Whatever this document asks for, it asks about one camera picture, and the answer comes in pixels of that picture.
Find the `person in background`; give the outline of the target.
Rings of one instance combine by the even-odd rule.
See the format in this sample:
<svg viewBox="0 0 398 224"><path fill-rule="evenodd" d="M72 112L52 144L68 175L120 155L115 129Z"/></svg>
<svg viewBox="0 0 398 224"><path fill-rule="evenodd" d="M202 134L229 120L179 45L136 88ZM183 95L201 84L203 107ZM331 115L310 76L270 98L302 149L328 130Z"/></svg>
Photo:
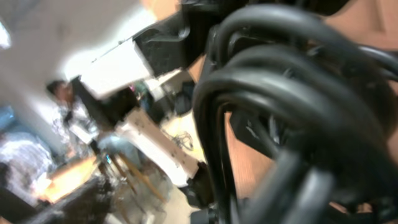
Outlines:
<svg viewBox="0 0 398 224"><path fill-rule="evenodd" d="M86 157L89 154L88 144L72 131L72 127L77 125L90 136L94 136L99 133L96 122L91 119L81 99L74 94L72 84L65 80L52 80L45 88L57 104L52 127L60 137L67 156Z"/></svg>

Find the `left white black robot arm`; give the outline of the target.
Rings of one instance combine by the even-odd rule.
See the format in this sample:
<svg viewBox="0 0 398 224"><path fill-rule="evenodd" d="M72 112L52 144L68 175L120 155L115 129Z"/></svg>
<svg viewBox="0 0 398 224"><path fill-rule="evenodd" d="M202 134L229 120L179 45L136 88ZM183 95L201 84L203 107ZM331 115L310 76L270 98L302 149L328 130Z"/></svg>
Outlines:
<svg viewBox="0 0 398 224"><path fill-rule="evenodd" d="M190 68L204 51L205 36L214 20L209 9L196 12L189 4L182 1L176 13L132 37L154 77ZM142 107L135 89L125 84L106 98L99 98L81 77L72 79L71 84L102 131L110 129L135 144L183 192L189 205L197 208L191 214L191 223L219 222L208 166L186 154L161 131Z"/></svg>

